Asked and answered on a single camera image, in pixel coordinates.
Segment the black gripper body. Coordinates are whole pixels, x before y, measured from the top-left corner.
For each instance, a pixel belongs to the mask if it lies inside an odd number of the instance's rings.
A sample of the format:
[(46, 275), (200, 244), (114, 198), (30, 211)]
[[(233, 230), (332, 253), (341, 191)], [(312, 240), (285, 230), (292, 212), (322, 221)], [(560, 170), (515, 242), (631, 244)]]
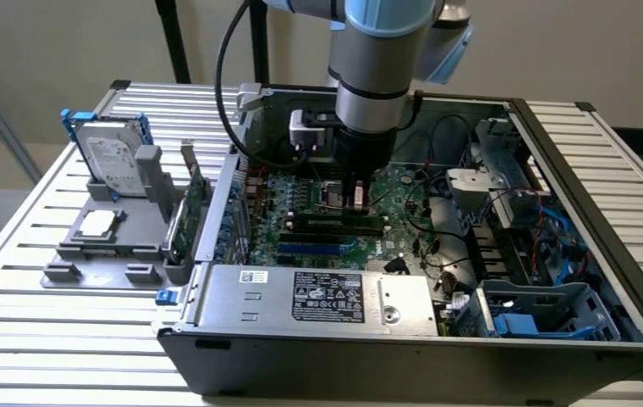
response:
[(364, 133), (346, 127), (332, 131), (332, 158), (345, 174), (370, 175), (386, 166), (396, 142), (396, 130)]

